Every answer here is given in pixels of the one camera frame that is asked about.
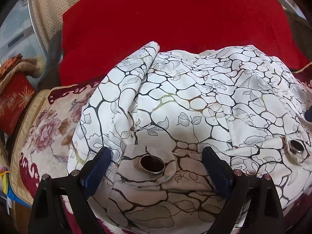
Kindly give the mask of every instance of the leaf pattern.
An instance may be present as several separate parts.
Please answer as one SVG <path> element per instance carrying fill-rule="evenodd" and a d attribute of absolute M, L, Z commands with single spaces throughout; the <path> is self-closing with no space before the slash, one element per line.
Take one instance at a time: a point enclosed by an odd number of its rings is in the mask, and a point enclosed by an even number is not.
<path fill-rule="evenodd" d="M 76 128 L 79 158 L 69 159 L 68 172 L 103 142 L 113 158 L 94 195 L 101 220 L 138 233 L 205 233 L 225 201 L 201 162 L 202 149 L 212 147 L 247 175 L 269 173 L 286 207 L 311 182 L 311 128 L 302 122 L 311 105 L 288 68 L 254 46 L 199 55 L 159 53 L 150 42 L 116 65 L 83 109 L 92 122 L 82 131 L 81 118 Z M 292 153 L 291 140 L 306 150 Z M 149 154 L 165 162 L 163 174 L 139 168 Z"/>
<path fill-rule="evenodd" d="M 85 115 L 85 123 L 91 124 L 91 116 L 90 116 L 90 114 Z"/>

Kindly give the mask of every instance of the orange pillow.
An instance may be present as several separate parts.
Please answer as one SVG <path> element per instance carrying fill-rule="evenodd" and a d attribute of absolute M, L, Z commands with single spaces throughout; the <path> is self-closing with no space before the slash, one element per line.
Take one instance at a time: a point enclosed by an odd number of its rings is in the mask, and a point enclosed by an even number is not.
<path fill-rule="evenodd" d="M 0 81 L 5 78 L 7 73 L 9 73 L 21 61 L 21 59 L 21 54 L 15 55 L 0 67 Z"/>

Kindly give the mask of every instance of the bed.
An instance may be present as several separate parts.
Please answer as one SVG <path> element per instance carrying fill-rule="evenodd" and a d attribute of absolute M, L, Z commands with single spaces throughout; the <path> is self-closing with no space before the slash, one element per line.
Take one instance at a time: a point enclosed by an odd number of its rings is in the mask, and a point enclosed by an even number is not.
<path fill-rule="evenodd" d="M 298 5 L 302 7 L 302 11 L 305 13 L 308 20 L 310 20 L 310 9 L 308 8 L 308 4 L 302 5 L 304 3 L 304 0 L 298 0 Z M 58 40 L 56 41 L 58 44 L 58 49 L 60 50 L 60 33 L 56 35 L 58 37 Z M 309 50 L 306 50 L 305 55 L 308 56 Z M 57 66 L 51 67 L 53 68 L 54 73 L 57 74 Z M 305 72 L 301 72 L 298 75 L 298 78 L 304 82 L 307 87 L 309 85 L 309 78 L 304 78 L 303 74 Z M 22 198 L 27 203 L 32 203 L 32 197 L 35 195 L 36 187 L 39 182 L 39 177 L 43 173 L 54 173 L 55 176 L 65 176 L 66 170 L 64 168 L 60 168 L 62 171 L 54 172 L 52 169 L 55 169 L 56 166 L 49 166 L 48 169 L 46 169 L 46 165 L 40 163 L 41 159 L 48 158 L 49 160 L 53 160 L 54 163 L 60 163 L 63 162 L 64 159 L 66 159 L 67 155 L 67 141 L 70 141 L 71 137 L 71 130 L 75 125 L 75 115 L 72 115 L 72 113 L 69 113 L 70 115 L 66 116 L 63 114 L 63 118 L 60 118 L 61 122 L 64 122 L 64 120 L 67 119 L 64 125 L 65 132 L 59 131 L 60 137 L 57 138 L 57 140 L 54 142 L 54 145 L 60 144 L 62 145 L 62 148 L 58 148 L 56 146 L 56 150 L 58 151 L 57 154 L 54 153 L 54 150 L 52 150 L 52 155 L 45 155 L 47 153 L 46 148 L 43 148 L 41 152 L 29 152 L 29 155 L 26 157 L 25 154 L 21 156 L 21 148 L 25 141 L 25 138 L 27 137 L 29 130 L 31 129 L 32 125 L 36 123 L 36 120 L 40 119 L 40 115 L 44 111 L 48 111 L 51 109 L 51 107 L 55 107 L 54 111 L 61 112 L 61 108 L 59 105 L 55 104 L 54 102 L 60 102 L 60 103 L 67 103 L 69 110 L 75 106 L 77 103 L 79 103 L 76 106 L 82 107 L 83 103 L 85 103 L 86 96 L 89 96 L 88 94 L 92 92 L 92 89 L 96 87 L 97 83 L 99 82 L 99 79 L 96 79 L 94 81 L 89 81 L 86 83 L 81 83 L 79 85 L 75 86 L 67 86 L 63 88 L 56 88 L 52 91 L 43 91 L 38 94 L 38 96 L 34 99 L 32 104 L 29 107 L 29 111 L 27 111 L 27 114 L 23 120 L 23 125 L 21 126 L 22 129 L 19 130 L 16 142 L 13 143 L 14 150 L 12 153 L 12 160 L 11 160 L 11 184 L 13 187 L 13 190 L 15 193 Z M 28 159 L 29 157 L 32 158 L 32 154 L 37 154 L 37 159 L 34 158 L 31 161 Z M 290 228 L 293 225 L 295 225 L 299 219 L 304 216 L 306 212 L 308 212 L 309 208 L 312 205 L 312 195 L 311 195 L 312 189 L 311 187 L 307 189 L 294 203 L 292 203 L 290 206 L 284 209 L 285 219 L 287 222 L 287 227 Z M 77 225 L 73 221 L 73 216 L 71 215 L 70 208 L 68 207 L 68 218 L 71 219 L 71 225 L 74 230 L 77 229 Z M 104 228 L 111 229 L 113 231 L 120 231 L 119 229 L 116 229 L 114 226 L 110 224 L 105 224 Z"/>

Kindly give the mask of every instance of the dark red fabric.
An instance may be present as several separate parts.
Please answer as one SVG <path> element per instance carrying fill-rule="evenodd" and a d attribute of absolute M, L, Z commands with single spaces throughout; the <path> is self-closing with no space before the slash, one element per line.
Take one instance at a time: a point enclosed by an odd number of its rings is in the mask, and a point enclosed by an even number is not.
<path fill-rule="evenodd" d="M 65 210 L 65 214 L 66 214 L 66 217 L 67 217 L 67 220 L 68 220 L 68 223 L 69 223 L 69 226 L 71 227 L 71 231 L 74 233 L 74 234 L 82 234 L 82 231 L 76 221 L 76 218 L 73 214 L 71 214 L 66 206 L 64 205 L 64 210 Z M 101 224 L 102 228 L 104 229 L 105 233 L 106 234 L 113 234 L 113 232 L 108 228 L 106 227 L 106 225 L 100 220 L 100 219 L 97 219 L 98 222 Z"/>
<path fill-rule="evenodd" d="M 308 63 L 276 0 L 81 0 L 63 22 L 62 85 L 104 75 L 152 40 L 197 54 L 252 44 L 289 68 Z"/>
<path fill-rule="evenodd" d="M 19 167 L 20 167 L 21 180 L 23 184 L 25 185 L 30 195 L 33 198 L 35 198 L 35 195 L 38 189 L 37 184 L 39 184 L 39 174 L 38 174 L 37 165 L 35 163 L 32 163 L 32 165 L 29 168 L 27 158 L 24 157 L 24 153 L 21 153 Z"/>

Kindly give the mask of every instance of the black clamp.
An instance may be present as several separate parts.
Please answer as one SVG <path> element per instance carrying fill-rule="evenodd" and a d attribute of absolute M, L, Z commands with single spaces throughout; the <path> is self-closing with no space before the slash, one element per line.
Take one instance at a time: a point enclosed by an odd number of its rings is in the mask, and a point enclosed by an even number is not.
<path fill-rule="evenodd" d="M 232 170 L 211 147 L 202 151 L 202 162 L 218 193 L 227 202 L 206 234 L 230 234 L 243 205 L 251 199 L 240 234 L 284 234 L 285 224 L 280 199 L 269 174 L 261 178 Z"/>
<path fill-rule="evenodd" d="M 67 195 L 83 234 L 105 234 L 87 199 L 94 195 L 111 161 L 110 149 L 103 147 L 93 160 L 68 176 L 52 179 L 44 174 L 32 206 L 28 234 L 72 234 L 61 195 Z M 251 199 L 241 234 L 284 234 L 280 200 L 269 174 L 262 178 L 245 176 L 220 160 L 211 147 L 202 152 L 205 165 L 220 195 L 227 198 L 218 218 L 206 234 L 230 234 L 244 203 Z"/>
<path fill-rule="evenodd" d="M 83 234 L 105 234 L 87 199 L 96 192 L 111 162 L 111 151 L 103 147 L 93 160 L 68 176 L 51 178 L 43 174 L 29 219 L 28 234 L 72 234 L 62 195 L 67 195 Z"/>

